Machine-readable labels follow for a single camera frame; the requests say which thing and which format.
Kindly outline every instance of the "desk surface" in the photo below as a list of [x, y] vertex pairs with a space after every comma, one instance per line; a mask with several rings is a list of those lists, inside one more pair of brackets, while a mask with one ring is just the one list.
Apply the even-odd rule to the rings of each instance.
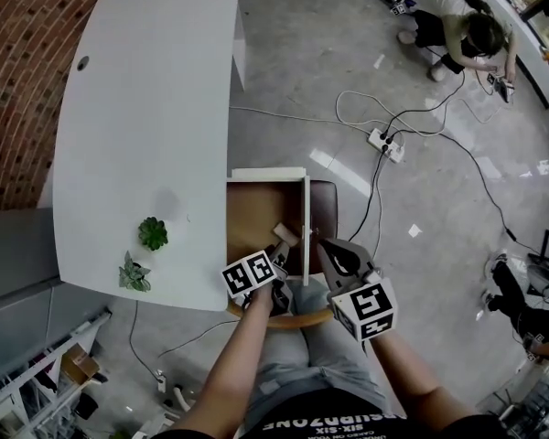
[[[63, 281], [151, 303], [225, 309], [236, 6], [98, 0], [59, 119], [53, 208]], [[169, 244], [154, 253], [137, 241], [149, 216], [168, 228]], [[150, 292], [118, 285], [126, 251], [152, 270]]]

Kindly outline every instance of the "person in black clothing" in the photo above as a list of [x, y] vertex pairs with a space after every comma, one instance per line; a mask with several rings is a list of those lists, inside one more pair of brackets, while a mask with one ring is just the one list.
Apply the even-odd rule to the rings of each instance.
[[[309, 301], [326, 303], [318, 282], [289, 286], [299, 314]], [[390, 413], [340, 322], [267, 331], [272, 307], [269, 285], [254, 292], [198, 401], [156, 439], [230, 439], [242, 424], [244, 439], [507, 437], [496, 417], [455, 399], [394, 330], [371, 345], [407, 417]]]
[[487, 263], [487, 272], [502, 292], [502, 295], [485, 294], [488, 310], [506, 315], [524, 347], [534, 355], [549, 359], [549, 311], [527, 305], [521, 287], [507, 265], [506, 253]]

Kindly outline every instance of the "small plant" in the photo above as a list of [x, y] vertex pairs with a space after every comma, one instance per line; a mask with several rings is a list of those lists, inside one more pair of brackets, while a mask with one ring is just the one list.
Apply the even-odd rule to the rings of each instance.
[[130, 252], [124, 256], [124, 268], [120, 268], [120, 287], [135, 289], [136, 291], [150, 291], [150, 283], [145, 276], [150, 273], [148, 268], [133, 262]]
[[138, 227], [138, 239], [147, 249], [156, 251], [168, 243], [165, 222], [155, 217], [147, 218]]

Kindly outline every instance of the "concrete floor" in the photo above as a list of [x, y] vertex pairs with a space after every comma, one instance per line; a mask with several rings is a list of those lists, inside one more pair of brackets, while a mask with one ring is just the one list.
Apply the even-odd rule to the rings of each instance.
[[[379, 0], [240, 0], [240, 7], [248, 44], [247, 83], [244, 93], [232, 94], [231, 105], [333, 119], [336, 97], [344, 90], [373, 94], [389, 109], [401, 111], [432, 107], [461, 82], [453, 75], [441, 84], [429, 80], [426, 71], [433, 56], [402, 48], [395, 40], [411, 18], [393, 16]], [[456, 97], [482, 118], [502, 110], [480, 124], [466, 106], [454, 102], [447, 133], [479, 159], [508, 226], [538, 249], [549, 229], [547, 112], [521, 73], [516, 85], [514, 104], [507, 106], [496, 95], [486, 96], [468, 72]], [[389, 118], [363, 98], [346, 99], [341, 110], [351, 122]], [[404, 117], [431, 131], [442, 118], [442, 110]], [[335, 182], [341, 238], [347, 239], [362, 218], [377, 155], [364, 134], [342, 125], [231, 111], [229, 170], [303, 166], [313, 178]], [[393, 281], [400, 306], [398, 330], [453, 393], [475, 404], [524, 359], [505, 317], [494, 314], [476, 322], [484, 262], [500, 246], [517, 258], [526, 250], [505, 239], [475, 166], [442, 137], [407, 135], [404, 161], [386, 165], [380, 189], [382, 241], [376, 262]], [[371, 251], [379, 232], [378, 212], [375, 198], [356, 239]], [[416, 237], [409, 232], [414, 225], [421, 230]], [[152, 416], [160, 398], [154, 380], [128, 347], [135, 303], [116, 300], [112, 309], [112, 320], [98, 336], [99, 359], [110, 371], [110, 382], [92, 391], [100, 409], [90, 425], [99, 431], [138, 427]], [[156, 355], [230, 319], [141, 303], [135, 348], [151, 367], [166, 371], [171, 382], [198, 388], [233, 325], [216, 328], [160, 361]]]

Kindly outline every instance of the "white extension socket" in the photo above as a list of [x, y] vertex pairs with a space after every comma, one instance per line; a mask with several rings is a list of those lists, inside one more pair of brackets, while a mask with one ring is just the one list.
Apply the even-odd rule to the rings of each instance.
[[368, 143], [374, 146], [382, 153], [382, 148], [388, 146], [388, 150], [384, 153], [394, 163], [400, 163], [404, 156], [404, 147], [397, 144], [394, 140], [390, 145], [386, 144], [386, 140], [381, 139], [382, 131], [375, 128], [368, 137]]

